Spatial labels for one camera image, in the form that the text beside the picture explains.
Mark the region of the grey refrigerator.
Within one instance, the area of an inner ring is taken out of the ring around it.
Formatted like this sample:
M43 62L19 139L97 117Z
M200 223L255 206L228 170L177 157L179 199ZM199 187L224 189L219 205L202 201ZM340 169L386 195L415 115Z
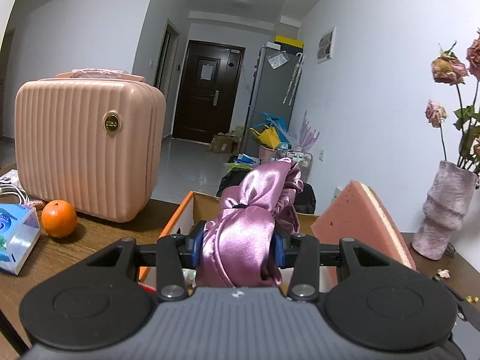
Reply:
M247 108L241 147L243 154L258 155L259 144L251 135L250 128L260 128L266 121L264 113L284 119L289 126L295 103L292 95L298 61L298 55L287 53L279 45L267 42L261 47Z

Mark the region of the purple satin scrunchie cloth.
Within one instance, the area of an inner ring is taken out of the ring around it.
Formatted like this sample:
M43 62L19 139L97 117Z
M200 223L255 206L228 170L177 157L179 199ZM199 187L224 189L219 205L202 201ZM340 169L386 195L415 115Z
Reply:
M264 163L283 166L288 170L297 165L289 158ZM195 283L200 287L278 287L281 272L270 256L274 228L279 225L287 234L299 231L299 220L291 204L270 210L262 206L246 205L228 197L227 192L237 192L230 187L220 198L219 213L208 221L202 243L202 257L196 269Z

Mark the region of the pink textured vase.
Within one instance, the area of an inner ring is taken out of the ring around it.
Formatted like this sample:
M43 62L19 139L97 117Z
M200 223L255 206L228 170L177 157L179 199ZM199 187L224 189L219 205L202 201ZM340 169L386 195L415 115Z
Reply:
M452 234L462 230L479 177L456 164L442 160L422 206L425 218L412 239L412 248L425 258L438 261Z

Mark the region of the dried pink rose bouquet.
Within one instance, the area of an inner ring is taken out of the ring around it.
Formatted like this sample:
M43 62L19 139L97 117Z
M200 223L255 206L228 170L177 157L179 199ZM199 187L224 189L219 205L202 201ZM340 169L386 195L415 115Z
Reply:
M459 106L453 111L453 126L460 132L456 166L479 174L479 39L475 38L467 48L466 61L462 62L452 48L441 49L430 64L433 81L451 86L456 91ZM475 79L473 100L466 102L461 86L469 77Z

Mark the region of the blue white tissue box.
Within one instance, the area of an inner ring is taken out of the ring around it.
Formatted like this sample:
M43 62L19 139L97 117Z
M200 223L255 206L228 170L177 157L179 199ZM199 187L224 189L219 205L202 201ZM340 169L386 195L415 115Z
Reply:
M18 275L41 235L38 215L28 205L1 204L0 266Z

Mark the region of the yellow box on refrigerator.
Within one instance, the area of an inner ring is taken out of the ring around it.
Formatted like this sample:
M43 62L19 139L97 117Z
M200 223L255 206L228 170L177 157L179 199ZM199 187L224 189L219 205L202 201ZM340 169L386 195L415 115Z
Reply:
M288 45L288 46L291 46L291 47L297 47L297 48L301 48L301 49L304 48L304 43L302 41L292 39L292 38L288 38L288 37L283 37L283 36L276 35L275 38L274 38L274 41L276 43Z

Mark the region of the pink ribbed suitcase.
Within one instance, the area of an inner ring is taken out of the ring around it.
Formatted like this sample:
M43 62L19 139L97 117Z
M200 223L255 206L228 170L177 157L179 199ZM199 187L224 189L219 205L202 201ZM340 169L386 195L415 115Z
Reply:
M16 94L19 182L43 201L125 223L156 185L166 100L141 76L62 73Z

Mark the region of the wall electrical panel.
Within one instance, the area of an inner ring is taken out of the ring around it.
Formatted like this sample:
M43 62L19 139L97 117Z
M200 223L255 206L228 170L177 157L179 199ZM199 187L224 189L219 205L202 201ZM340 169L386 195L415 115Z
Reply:
M335 44L335 32L336 28L333 27L320 38L316 53L316 60L318 63L323 63L332 59Z

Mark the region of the orange cardboard box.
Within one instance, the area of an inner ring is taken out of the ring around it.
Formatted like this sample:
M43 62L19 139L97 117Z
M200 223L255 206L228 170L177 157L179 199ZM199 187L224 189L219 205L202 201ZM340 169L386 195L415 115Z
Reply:
M190 191L181 205L176 209L171 219L169 219L164 230L161 231L159 237L168 236L171 233L188 234L197 222L215 219L219 211L219 198L208 194ZM312 225L317 220L314 214L298 213L298 221L300 232L313 235ZM293 273L293 268L281 269L281 291L287 294L288 284ZM320 267L320 286L321 292L328 292L337 283L335 267ZM156 268L142 267L140 268L139 284L144 289L153 291L156 289Z

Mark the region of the brown cardboard box on floor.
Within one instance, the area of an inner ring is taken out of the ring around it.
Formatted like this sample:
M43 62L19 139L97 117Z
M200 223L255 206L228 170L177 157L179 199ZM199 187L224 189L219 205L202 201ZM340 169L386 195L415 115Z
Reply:
M236 135L214 135L208 150L216 154L229 154L236 156L242 144L242 139Z

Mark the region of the white umbrella on refrigerator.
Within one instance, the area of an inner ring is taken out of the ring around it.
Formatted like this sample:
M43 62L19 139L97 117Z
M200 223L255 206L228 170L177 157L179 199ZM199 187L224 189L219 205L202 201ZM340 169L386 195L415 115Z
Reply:
M295 99L304 64L304 54L299 52L296 54L296 56L298 57L298 61L295 64L295 68L287 88L286 96L283 99L283 103L288 103L289 106L292 105Z

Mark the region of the fallen pink rose petal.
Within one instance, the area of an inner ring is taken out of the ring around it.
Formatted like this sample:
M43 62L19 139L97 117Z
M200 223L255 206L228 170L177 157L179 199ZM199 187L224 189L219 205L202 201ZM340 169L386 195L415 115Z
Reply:
M439 269L437 270L436 273L437 276L439 276L442 279L449 279L450 278L450 271L448 269Z

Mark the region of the yellow bag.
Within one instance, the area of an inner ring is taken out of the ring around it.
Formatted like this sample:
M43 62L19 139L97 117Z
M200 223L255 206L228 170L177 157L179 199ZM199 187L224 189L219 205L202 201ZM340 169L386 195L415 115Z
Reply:
M262 146L274 150L281 144L280 137L278 136L275 127L264 126L264 129L261 132L254 127L250 127L249 131L253 138L255 138Z

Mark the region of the pink sponge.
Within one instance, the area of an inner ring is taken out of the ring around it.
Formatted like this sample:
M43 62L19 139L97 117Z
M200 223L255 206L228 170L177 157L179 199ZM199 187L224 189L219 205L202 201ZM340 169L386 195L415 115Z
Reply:
M360 181L352 180L311 226L322 244L337 244L354 238L416 269L408 246L377 194Z

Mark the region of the dark wooden entrance door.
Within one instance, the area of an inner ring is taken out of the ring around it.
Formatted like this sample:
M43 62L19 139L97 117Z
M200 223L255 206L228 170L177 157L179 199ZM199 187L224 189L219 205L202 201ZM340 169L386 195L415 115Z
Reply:
M209 143L228 133L245 49L190 40L176 100L172 137Z

